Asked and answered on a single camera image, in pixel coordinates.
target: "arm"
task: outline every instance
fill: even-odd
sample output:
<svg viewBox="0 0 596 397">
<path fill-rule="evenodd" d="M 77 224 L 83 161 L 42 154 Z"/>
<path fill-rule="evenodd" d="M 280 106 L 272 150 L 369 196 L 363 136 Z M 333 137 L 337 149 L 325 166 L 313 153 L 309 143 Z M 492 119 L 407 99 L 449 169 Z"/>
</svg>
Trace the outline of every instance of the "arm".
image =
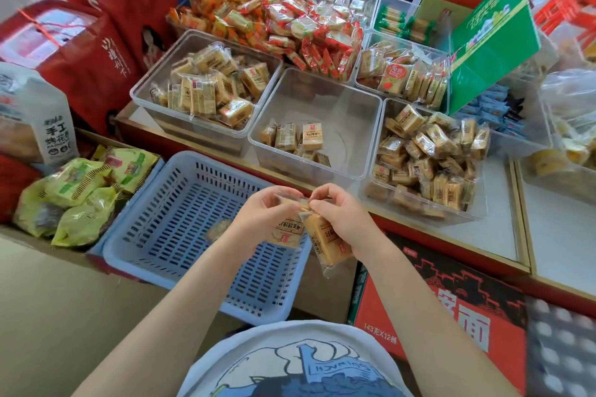
<svg viewBox="0 0 596 397">
<path fill-rule="evenodd" d="M 251 196 L 227 231 L 101 362 L 73 397 L 174 396 L 238 270 L 298 204 L 276 205 L 269 187 Z"/>
<path fill-rule="evenodd" d="M 320 201 L 327 195 L 336 205 Z M 367 267 L 425 397 L 519 396 L 354 197 L 327 184 L 313 192 L 310 207 Z"/>
</svg>

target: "person's right hand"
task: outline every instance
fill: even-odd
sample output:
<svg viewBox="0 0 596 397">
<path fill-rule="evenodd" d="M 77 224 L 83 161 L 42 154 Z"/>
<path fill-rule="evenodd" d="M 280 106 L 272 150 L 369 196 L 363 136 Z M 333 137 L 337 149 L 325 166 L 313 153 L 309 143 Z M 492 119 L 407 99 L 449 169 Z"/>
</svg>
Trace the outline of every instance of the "person's right hand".
<svg viewBox="0 0 596 397">
<path fill-rule="evenodd" d="M 332 204 L 322 199 L 331 198 Z M 384 235 L 367 210 L 346 190 L 335 184 L 325 184 L 312 192 L 310 207 L 333 226 L 333 230 L 352 246 L 354 256 L 361 262 L 385 244 Z"/>
</svg>

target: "white t-shirt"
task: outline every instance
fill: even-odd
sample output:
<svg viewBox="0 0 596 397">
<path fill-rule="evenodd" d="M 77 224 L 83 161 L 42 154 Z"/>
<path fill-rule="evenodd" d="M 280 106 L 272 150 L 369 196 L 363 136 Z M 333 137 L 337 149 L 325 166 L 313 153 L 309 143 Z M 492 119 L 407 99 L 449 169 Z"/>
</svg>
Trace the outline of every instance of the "white t-shirt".
<svg viewBox="0 0 596 397">
<path fill-rule="evenodd" d="M 370 334 L 319 320 L 280 322 L 225 339 L 188 371 L 178 397 L 413 397 Z"/>
</svg>

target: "woman with black hair illustration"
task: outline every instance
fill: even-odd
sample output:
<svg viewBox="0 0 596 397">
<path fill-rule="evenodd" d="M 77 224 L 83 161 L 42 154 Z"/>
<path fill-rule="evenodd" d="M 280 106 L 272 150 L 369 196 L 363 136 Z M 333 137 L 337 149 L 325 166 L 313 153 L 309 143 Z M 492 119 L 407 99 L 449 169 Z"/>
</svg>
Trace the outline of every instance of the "woman with black hair illustration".
<svg viewBox="0 0 596 397">
<path fill-rule="evenodd" d="M 163 47 L 163 41 L 159 34 L 151 26 L 144 25 L 141 30 L 141 42 L 143 47 L 143 62 L 147 70 L 157 63 L 166 48 Z"/>
</svg>

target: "blue print on shirt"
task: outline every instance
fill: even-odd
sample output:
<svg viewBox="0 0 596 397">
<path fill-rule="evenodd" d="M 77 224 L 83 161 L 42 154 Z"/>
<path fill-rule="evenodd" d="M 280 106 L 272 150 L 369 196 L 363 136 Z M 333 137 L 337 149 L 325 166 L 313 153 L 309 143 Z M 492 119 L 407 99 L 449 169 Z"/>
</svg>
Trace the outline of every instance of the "blue print on shirt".
<svg viewBox="0 0 596 397">
<path fill-rule="evenodd" d="M 404 397 L 351 347 L 313 339 L 250 352 L 226 371 L 211 393 L 211 397 L 304 395 Z"/>
</svg>

